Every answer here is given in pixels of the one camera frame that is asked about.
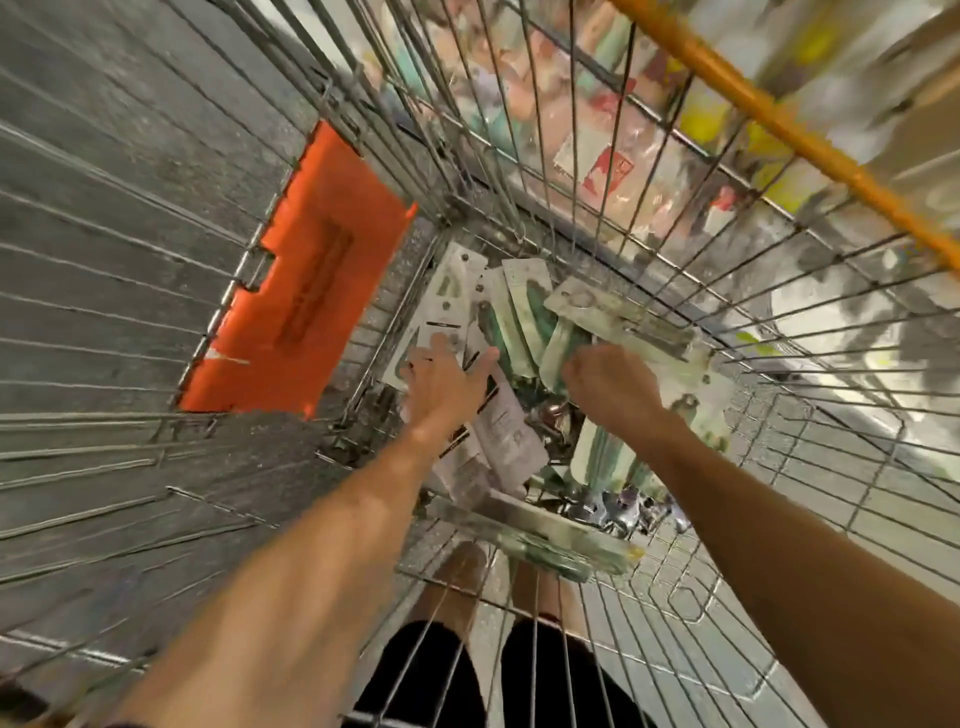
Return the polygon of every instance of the black shorts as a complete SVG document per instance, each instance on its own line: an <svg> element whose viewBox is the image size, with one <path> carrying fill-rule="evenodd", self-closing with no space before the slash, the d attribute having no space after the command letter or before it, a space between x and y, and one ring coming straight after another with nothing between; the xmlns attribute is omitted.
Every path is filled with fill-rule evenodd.
<svg viewBox="0 0 960 728"><path fill-rule="evenodd" d="M542 623L535 630L531 619L518 620L511 630L500 655L500 681L506 728L572 726L571 708L577 728L608 726L611 721L614 728L656 728L582 642ZM400 628L387 643L352 716L369 720L383 714L427 728L483 728L484 698L460 638L437 622L416 621ZM344 721L351 728L365 724L369 725L361 719Z"/></svg>

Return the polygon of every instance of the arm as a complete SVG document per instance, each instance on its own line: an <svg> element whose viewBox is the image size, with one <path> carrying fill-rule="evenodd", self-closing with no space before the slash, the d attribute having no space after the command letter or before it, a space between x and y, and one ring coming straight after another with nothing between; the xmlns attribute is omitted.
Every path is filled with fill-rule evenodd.
<svg viewBox="0 0 960 728"><path fill-rule="evenodd" d="M837 533L665 410L653 373L603 345L568 362L571 397L646 461L826 723L955 726L960 607Z"/></svg>
<svg viewBox="0 0 960 728"><path fill-rule="evenodd" d="M449 435L476 415L495 359L488 352L466 375L442 336L431 352L417 350L401 435L240 568L118 719L150 728L332 722L390 596L420 484Z"/></svg>

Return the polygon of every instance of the shopping cart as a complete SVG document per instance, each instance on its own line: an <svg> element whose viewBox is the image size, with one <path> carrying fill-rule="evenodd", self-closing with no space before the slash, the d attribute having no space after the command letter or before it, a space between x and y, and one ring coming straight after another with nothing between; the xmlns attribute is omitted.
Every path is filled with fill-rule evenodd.
<svg viewBox="0 0 960 728"><path fill-rule="evenodd" d="M571 52L572 2L564 33L523 0L478 5L491 47L493 14L506 8L519 16L528 51L532 30L550 36L569 58L569 78L586 69L607 87L612 138L628 113L660 130L641 202L671 145L683 150L693 190L684 213L661 235L638 234L641 202L629 224L608 214L610 172L597 209L578 199L579 185L551 178L551 160L520 153L509 115L468 118L463 95L477 108L481 90L505 100L507 89L502 78L479 89L466 67L452 78L422 32L438 13L453 25L445 4L376 5L0 3L5 684L42 696L47 716L101 718L231 568L382 447L398 418L379 378L450 241L492 259L541 257L558 279L576 273L702 331L719 351L714 367L738 385L727 413L730 457L960 599L960 328L956 309L930 293L948 289L945 271L960 269L960 247L790 121L663 4L617 3L634 21L629 47L645 34L680 69L672 100L659 105L628 89L628 74ZM412 66L401 67L381 5L416 46ZM453 58L465 52L458 42ZM741 112L706 145L680 124L701 82ZM533 126L543 138L537 87ZM356 326L331 339L339 360L312 380L324 388L316 412L310 403L298 416L237 414L244 407L222 400L202 406L212 390L198 394L198 371L237 294L258 290L276 264L263 236L300 179L304 149L316 149L321 119L384 194L418 205L416 219L395 229L409 223L389 266L375 270L385 268ZM796 150L790 165L808 159L845 187L812 214L812 206L799 217L779 207L766 193L790 166L758 188L734 158L755 121ZM735 214L696 251L671 247L684 214L700 214L725 188L735 192ZM726 233L742 232L757 209L779 216L780 233L747 255L724 248ZM852 210L870 219L876 239L852 243L830 224ZM744 287L752 266L781 268L780 256L800 248L795 273L764 267L766 282ZM837 271L843 284L824 299L790 303L796 296L784 294ZM803 318L840 307L852 323ZM269 378L264 384L269 397ZM356 690L465 536L442 520L415 523L396 602L364 647ZM645 554L633 573L598 570L578 594L600 665L658 725L819 724L694 532L665 525L634 541ZM496 723L497 652L518 609L505 560L489 553L470 650Z"/></svg>

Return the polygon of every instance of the forearm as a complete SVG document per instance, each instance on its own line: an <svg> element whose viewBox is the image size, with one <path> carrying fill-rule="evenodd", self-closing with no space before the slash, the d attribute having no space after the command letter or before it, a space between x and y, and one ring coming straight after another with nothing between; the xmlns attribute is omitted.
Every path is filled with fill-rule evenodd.
<svg viewBox="0 0 960 728"><path fill-rule="evenodd" d="M335 714L436 450L407 433L255 553L163 653L122 717L190 728Z"/></svg>
<svg viewBox="0 0 960 728"><path fill-rule="evenodd" d="M627 438L831 726L955 725L960 609L703 445Z"/></svg>

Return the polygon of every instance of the person's left hand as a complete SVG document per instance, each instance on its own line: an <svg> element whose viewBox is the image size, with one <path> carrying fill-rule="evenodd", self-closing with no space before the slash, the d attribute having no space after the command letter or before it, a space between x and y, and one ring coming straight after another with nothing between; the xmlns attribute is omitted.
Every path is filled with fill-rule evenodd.
<svg viewBox="0 0 960 728"><path fill-rule="evenodd" d="M443 449L458 427L476 417L487 391L487 377L499 354L493 347L487 349L467 373L441 333L430 339L430 349L413 349L401 372L407 382L409 432Z"/></svg>

